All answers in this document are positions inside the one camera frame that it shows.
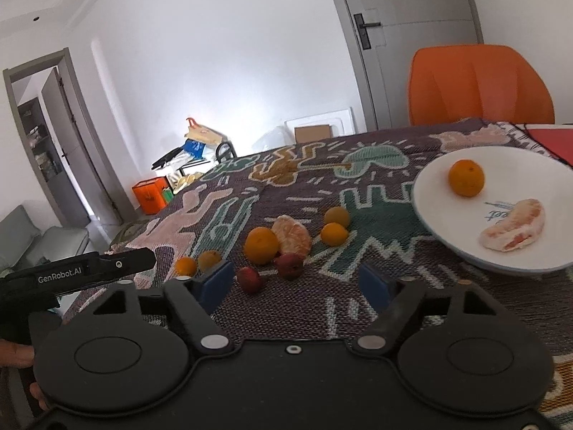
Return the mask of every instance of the screw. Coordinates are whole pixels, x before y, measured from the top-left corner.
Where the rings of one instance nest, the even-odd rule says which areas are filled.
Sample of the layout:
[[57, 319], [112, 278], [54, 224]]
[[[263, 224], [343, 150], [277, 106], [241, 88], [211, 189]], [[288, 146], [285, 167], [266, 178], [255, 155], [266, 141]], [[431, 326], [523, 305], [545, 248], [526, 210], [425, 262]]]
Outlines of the screw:
[[223, 335], [207, 335], [201, 339], [201, 346], [207, 349], [223, 349], [228, 344], [228, 338]]
[[386, 346], [385, 338], [377, 335], [366, 335], [358, 338], [358, 346], [362, 347], [362, 349], [382, 349]]
[[286, 350], [289, 354], [300, 354], [301, 352], [303, 352], [303, 348], [300, 346], [296, 346], [296, 344], [287, 346]]

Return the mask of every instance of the orange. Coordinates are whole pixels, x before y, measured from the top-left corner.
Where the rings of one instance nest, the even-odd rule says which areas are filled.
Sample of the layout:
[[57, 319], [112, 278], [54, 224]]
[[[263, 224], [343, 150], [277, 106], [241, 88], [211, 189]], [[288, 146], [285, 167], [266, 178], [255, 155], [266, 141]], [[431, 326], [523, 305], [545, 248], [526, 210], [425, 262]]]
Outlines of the orange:
[[460, 160], [450, 168], [448, 182], [457, 195], [475, 197], [483, 189], [485, 175], [481, 166], [473, 160]]
[[181, 276], [193, 276], [197, 271], [197, 262], [191, 257], [181, 257], [175, 262], [175, 272]]
[[324, 214], [324, 224], [338, 223], [345, 228], [350, 224], [350, 213], [344, 207], [333, 207]]
[[348, 231], [338, 223], [328, 223], [320, 232], [320, 240], [331, 247], [342, 246], [346, 239], [348, 239]]
[[221, 254], [219, 254], [216, 250], [206, 250], [197, 257], [197, 263], [199, 264], [199, 270], [201, 270], [201, 273], [205, 273], [211, 267], [217, 265], [220, 261]]
[[279, 251], [279, 240], [269, 228], [259, 226], [247, 235], [243, 253], [256, 265], [265, 265], [274, 259]]

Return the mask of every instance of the sofa cushion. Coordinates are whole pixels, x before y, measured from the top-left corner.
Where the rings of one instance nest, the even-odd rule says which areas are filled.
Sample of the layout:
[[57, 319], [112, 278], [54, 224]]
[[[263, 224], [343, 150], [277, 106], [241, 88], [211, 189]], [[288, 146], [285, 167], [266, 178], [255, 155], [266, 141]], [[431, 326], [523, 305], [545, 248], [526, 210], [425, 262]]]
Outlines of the sofa cushion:
[[0, 271], [14, 267], [40, 234], [22, 205], [0, 221]]
[[35, 267], [41, 263], [42, 258], [50, 262], [70, 258], [84, 253], [90, 241], [90, 234], [86, 228], [60, 228], [53, 226], [22, 257], [18, 269]]
[[12, 270], [11, 268], [5, 268], [4, 270], [2, 270], [0, 272], [0, 278], [4, 278], [5, 276], [8, 276], [9, 274], [13, 273], [14, 270]]

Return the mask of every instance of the door frame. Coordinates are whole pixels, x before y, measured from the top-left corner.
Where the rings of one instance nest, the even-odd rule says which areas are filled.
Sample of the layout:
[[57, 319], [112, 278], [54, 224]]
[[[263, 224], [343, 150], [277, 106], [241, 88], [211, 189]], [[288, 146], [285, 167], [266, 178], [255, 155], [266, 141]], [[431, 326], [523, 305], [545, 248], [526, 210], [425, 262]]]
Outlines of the door frame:
[[[481, 24], [477, 12], [476, 1], [468, 0], [468, 2], [472, 12], [474, 25], [476, 27], [477, 42], [483, 43], [483, 34], [481, 31]], [[338, 13], [340, 24], [342, 25], [342, 31], [345, 35], [346, 45], [348, 46], [348, 52], [350, 53], [350, 60], [352, 61], [356, 83], [358, 84], [358, 92], [360, 94], [360, 100], [364, 110], [366, 130], [369, 132], [378, 130], [379, 121], [376, 118], [376, 113], [374, 110], [374, 100], [372, 98], [370, 82], [366, 72], [366, 65], [362, 54], [362, 48], [360, 46], [360, 40], [358, 39], [358, 34], [355, 30], [354, 21], [352, 20], [352, 13], [348, 6], [348, 1], [334, 0], [334, 6], [336, 7], [336, 12]]]
[[[115, 203], [117, 208], [116, 212], [119, 214], [120, 219], [123, 219], [123, 221], [133, 221], [137, 219], [137, 213], [133, 205], [131, 205], [131, 202], [127, 194], [125, 193], [125, 190], [123, 189], [123, 186], [119, 181], [119, 178], [117, 177], [113, 167], [111, 166], [111, 162], [108, 159], [107, 154], [105, 153], [105, 150], [101, 144], [99, 136], [97, 135], [90, 113], [88, 112], [88, 108], [85, 105], [84, 97], [81, 93], [80, 85], [78, 83], [76, 72], [74, 70], [72, 63], [72, 57], [70, 56], [68, 48], [64, 48], [63, 50], [57, 51], [55, 53], [50, 53], [49, 55], [45, 55], [43, 57], [29, 61], [27, 63], [20, 64], [19, 66], [16, 66], [14, 68], [5, 69], [2, 72], [2, 74], [4, 75], [4, 83], [6, 85], [6, 93], [8, 94], [8, 102], [10, 103], [10, 109], [12, 111], [12, 117], [16, 124], [16, 128], [18, 129], [18, 135], [20, 136], [20, 140], [22, 142], [22, 146], [24, 147], [24, 151], [26, 152], [26, 156], [28, 157], [28, 161], [30, 162], [30, 166], [34, 171], [36, 179], [38, 180], [39, 185], [42, 187], [42, 191], [44, 191], [44, 194], [46, 195], [46, 198], [48, 199], [48, 202], [50, 203], [52, 210], [56, 214], [56, 217], [63, 225], [67, 224], [68, 222], [65, 216], [63, 215], [58, 205], [56, 204], [56, 201], [52, 193], [50, 192], [50, 189], [48, 188], [48, 184], [47, 182], [45, 182], [44, 176], [42, 175], [42, 172], [39, 169], [38, 164], [36, 163], [36, 160], [34, 158], [34, 153], [32, 152], [32, 149], [30, 147], [30, 144], [28, 143], [28, 139], [24, 132], [24, 127], [22, 126], [22, 121], [20, 119], [20, 115], [18, 112], [18, 104], [14, 96], [14, 90], [12, 89], [13, 82], [19, 81], [20, 79], [24, 79], [25, 77], [31, 76], [32, 74], [39, 73], [40, 71], [44, 71], [45, 69], [56, 67], [62, 60], [64, 60], [68, 68], [72, 80], [73, 93], [76, 95], [76, 98], [81, 108], [82, 115], [84, 116], [92, 140], [95, 143], [97, 152], [100, 155], [105, 170], [111, 177], [114, 188], [113, 189], [106, 188], [103, 182], [101, 181], [101, 178], [99, 177], [95, 166], [93, 170], [98, 180], [100, 181], [101, 185], [103, 186], [105, 192], [108, 194], [108, 196], [110, 195], [115, 196], [115, 199], [113, 201], [110, 197], [110, 201]], [[79, 139], [80, 139], [80, 146], [82, 147], [84, 153], [89, 158], [90, 154], [85, 148], [82, 138], [80, 137]]]

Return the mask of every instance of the door handle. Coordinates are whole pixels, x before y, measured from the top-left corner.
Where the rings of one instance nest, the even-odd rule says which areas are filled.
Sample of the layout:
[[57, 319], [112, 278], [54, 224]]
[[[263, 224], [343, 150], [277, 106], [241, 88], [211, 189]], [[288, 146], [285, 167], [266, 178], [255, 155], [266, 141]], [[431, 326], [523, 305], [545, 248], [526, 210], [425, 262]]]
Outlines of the door handle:
[[356, 22], [356, 29], [358, 30], [358, 37], [360, 38], [360, 43], [362, 44], [362, 50], [370, 50], [372, 48], [372, 44], [370, 43], [370, 37], [368, 36], [367, 29], [372, 27], [382, 27], [382, 23], [365, 23], [362, 13], [357, 13], [354, 15], [354, 22]]
[[382, 27], [382, 23], [364, 23], [358, 26], [359, 29], [368, 29], [370, 27]]
[[62, 153], [61, 157], [62, 157], [62, 158], [65, 158], [65, 159], [66, 159], [66, 162], [68, 162], [68, 165], [69, 165], [69, 164], [70, 164], [70, 160], [68, 160], [68, 154], [66, 153], [66, 151], [65, 151], [64, 149], [62, 149], [62, 152], [64, 152], [64, 153]]

